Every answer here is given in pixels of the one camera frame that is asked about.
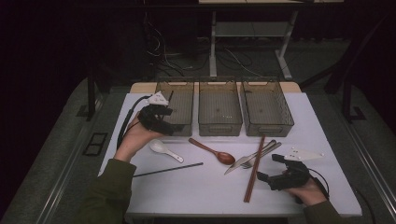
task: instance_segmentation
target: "transparent plastic bin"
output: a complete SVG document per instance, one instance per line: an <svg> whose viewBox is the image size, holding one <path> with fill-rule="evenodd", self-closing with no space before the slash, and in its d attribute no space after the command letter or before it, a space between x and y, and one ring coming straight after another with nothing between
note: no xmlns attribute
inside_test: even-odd
<svg viewBox="0 0 396 224"><path fill-rule="evenodd" d="M155 92L161 91L173 109L163 120L172 125L173 136L192 136L193 77L159 77Z"/></svg>
<svg viewBox="0 0 396 224"><path fill-rule="evenodd" d="M242 122L234 77L201 77L199 134L201 136L239 136Z"/></svg>
<svg viewBox="0 0 396 224"><path fill-rule="evenodd" d="M288 135L294 121L276 77L244 77L240 95L247 136Z"/></svg>

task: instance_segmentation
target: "white table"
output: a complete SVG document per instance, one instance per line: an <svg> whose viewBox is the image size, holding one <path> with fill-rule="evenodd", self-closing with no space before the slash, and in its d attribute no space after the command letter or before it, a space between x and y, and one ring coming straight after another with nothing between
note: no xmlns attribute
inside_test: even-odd
<svg viewBox="0 0 396 224"><path fill-rule="evenodd" d="M107 160L112 158L117 144L120 126L135 100L144 93L127 94L119 120L114 129L100 174ZM304 164L325 176L330 185L331 202L342 216L361 216L361 207L348 185L341 167L322 131L315 112L304 93L285 93L295 125L285 138L275 138L282 146L274 151L284 155L292 147L325 154L324 159L305 161ZM237 160L255 151L260 137L247 137L242 127L238 137L201 137L198 134L198 95L195 94L193 111L193 135L199 142L218 151L227 151ZM146 103L139 103L138 111ZM188 142L188 137L166 136L162 138L171 150L184 158L179 163L173 158L158 154L149 146L142 148L131 163L137 166L136 175L203 162L204 165L176 171L135 177L133 196L127 210L129 217L292 217L303 211L301 205L284 191L270 190L269 186L256 180L250 203L244 203L251 169L238 168L224 175L228 166L215 156ZM272 161L271 156L262 158L259 171L279 175L285 164Z"/></svg>

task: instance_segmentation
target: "utensil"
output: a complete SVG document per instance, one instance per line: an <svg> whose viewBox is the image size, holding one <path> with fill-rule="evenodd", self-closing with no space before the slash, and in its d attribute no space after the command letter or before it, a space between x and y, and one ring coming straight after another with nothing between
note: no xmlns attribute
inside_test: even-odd
<svg viewBox="0 0 396 224"><path fill-rule="evenodd" d="M213 150L212 148L199 143L197 140L195 140L193 138L189 138L189 142L197 147L200 147L202 149L212 152L218 158L218 161L223 164L231 165L235 162L235 158L233 157L233 155L231 155L227 152L218 152L216 150Z"/></svg>
<svg viewBox="0 0 396 224"><path fill-rule="evenodd" d="M271 142L269 142L264 148L263 150L267 149L268 147L271 147L273 145L276 144L276 140L272 140ZM250 161L251 159L253 159L255 156L257 155L257 152L251 154L250 156L244 156L241 159L239 159L236 163L234 163L232 166L230 166L230 168L228 168L228 170L224 173L225 175L227 175L228 173L230 173L231 171L233 171L234 169L238 168L239 166L241 166L243 163Z"/></svg>
<svg viewBox="0 0 396 224"><path fill-rule="evenodd" d="M259 158L262 157L262 148L264 146L265 135L262 136L262 140L260 141L259 149L257 149L257 156ZM260 160L255 160L253 169L251 171L250 179L247 185L247 192L245 193L244 203L249 203L251 198L251 193L253 191L254 181L256 180L257 169L259 168Z"/></svg>
<svg viewBox="0 0 396 224"><path fill-rule="evenodd" d="M149 147L151 148L151 150L158 152L158 153L163 153L166 155L169 155L173 158L175 158L175 160L179 161L179 162L183 162L184 159L181 158L180 156L178 156L176 153L174 153L173 151L169 150L168 147L160 140L158 139L153 139L148 143Z"/></svg>
<svg viewBox="0 0 396 224"><path fill-rule="evenodd" d="M264 148L264 150L262 151L262 157L265 156L265 155L267 155L268 153L274 151L276 148L280 147L281 145L282 145L282 143L279 143L279 142L278 142L278 143L276 143L275 145L273 145L273 146L271 146L271 147L268 147L267 149ZM249 160L249 161L246 161L246 162L242 163L242 164L241 164L242 168L244 168L244 169L251 168L251 167L254 165L254 161L255 161L255 160L256 160L256 157L255 157L255 158L252 158L252 159Z"/></svg>
<svg viewBox="0 0 396 224"><path fill-rule="evenodd" d="M166 169L166 170L161 170L161 171L154 171L154 172L145 173L145 174L141 174L141 175L134 175L134 177L142 176L142 175L154 175L154 174L158 174L158 173L162 173L162 172L168 172L168 171L173 171L173 170L185 169L185 168L189 168L189 167L193 167L193 166L199 166L199 165L204 165L204 163L203 162L198 162L198 163L191 164L191 165L179 166L179 167L175 167L175 168L171 168L171 169Z"/></svg>

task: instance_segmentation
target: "green sleeve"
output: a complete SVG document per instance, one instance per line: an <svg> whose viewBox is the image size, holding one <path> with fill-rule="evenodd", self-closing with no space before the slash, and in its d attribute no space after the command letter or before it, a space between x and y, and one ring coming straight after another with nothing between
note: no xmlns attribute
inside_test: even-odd
<svg viewBox="0 0 396 224"><path fill-rule="evenodd" d="M329 201L308 206L304 213L308 224L347 224Z"/></svg>
<svg viewBox="0 0 396 224"><path fill-rule="evenodd" d="M73 223L121 224L129 206L135 170L129 162L110 159L102 175L88 188Z"/></svg>

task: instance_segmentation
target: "person's arm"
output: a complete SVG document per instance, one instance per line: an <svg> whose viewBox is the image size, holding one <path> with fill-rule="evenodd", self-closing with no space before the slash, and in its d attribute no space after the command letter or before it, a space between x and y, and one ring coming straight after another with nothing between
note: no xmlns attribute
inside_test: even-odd
<svg viewBox="0 0 396 224"><path fill-rule="evenodd" d="M313 179L309 179L308 182L300 188L285 189L285 191L299 197L306 205L304 209L306 223L347 224L347 221L340 217Z"/></svg>
<svg viewBox="0 0 396 224"><path fill-rule="evenodd" d="M145 129L138 122L137 116L129 128L114 158L107 162L103 173L88 188L73 223L123 223L136 169L130 163L131 158L150 140L163 136Z"/></svg>

